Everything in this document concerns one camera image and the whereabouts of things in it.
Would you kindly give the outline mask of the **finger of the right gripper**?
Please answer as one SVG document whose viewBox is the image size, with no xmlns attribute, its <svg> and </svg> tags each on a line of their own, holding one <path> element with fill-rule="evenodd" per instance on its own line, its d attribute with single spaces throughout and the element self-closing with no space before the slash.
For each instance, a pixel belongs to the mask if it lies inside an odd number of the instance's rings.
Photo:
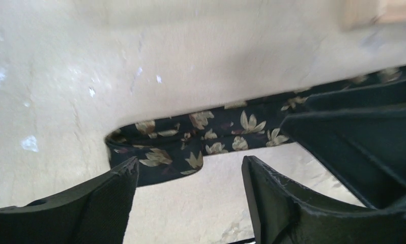
<svg viewBox="0 0 406 244">
<path fill-rule="evenodd" d="M 312 95 L 280 128 L 364 205 L 406 204 L 406 79 Z"/>
</svg>

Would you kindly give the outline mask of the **black floral tie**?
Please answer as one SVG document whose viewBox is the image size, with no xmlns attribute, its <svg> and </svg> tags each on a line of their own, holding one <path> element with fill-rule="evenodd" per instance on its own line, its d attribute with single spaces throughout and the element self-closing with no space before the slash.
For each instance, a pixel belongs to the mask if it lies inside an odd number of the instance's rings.
<svg viewBox="0 0 406 244">
<path fill-rule="evenodd" d="M 126 125 L 105 137 L 109 163 L 129 158 L 140 162 L 140 187 L 198 172 L 207 155 L 291 143 L 280 125 L 290 114 L 305 111 L 312 95 L 352 91 L 406 80 L 406 66 L 334 81 L 230 105 Z"/>
</svg>

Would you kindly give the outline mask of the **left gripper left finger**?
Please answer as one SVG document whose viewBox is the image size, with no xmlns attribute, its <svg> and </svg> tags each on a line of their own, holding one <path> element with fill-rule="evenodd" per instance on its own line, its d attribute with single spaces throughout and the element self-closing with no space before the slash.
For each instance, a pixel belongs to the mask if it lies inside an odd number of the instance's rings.
<svg viewBox="0 0 406 244">
<path fill-rule="evenodd" d="M 0 208 L 0 243 L 123 243 L 138 176 L 132 157 L 60 193 Z"/>
</svg>

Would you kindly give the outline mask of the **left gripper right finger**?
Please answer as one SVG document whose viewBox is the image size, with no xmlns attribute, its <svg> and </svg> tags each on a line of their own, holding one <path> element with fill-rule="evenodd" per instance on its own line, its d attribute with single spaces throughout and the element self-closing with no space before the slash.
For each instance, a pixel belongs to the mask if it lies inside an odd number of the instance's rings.
<svg viewBox="0 0 406 244">
<path fill-rule="evenodd" d="M 322 195 L 246 156 L 242 175 L 257 243 L 406 243 L 406 205 L 372 209 Z"/>
</svg>

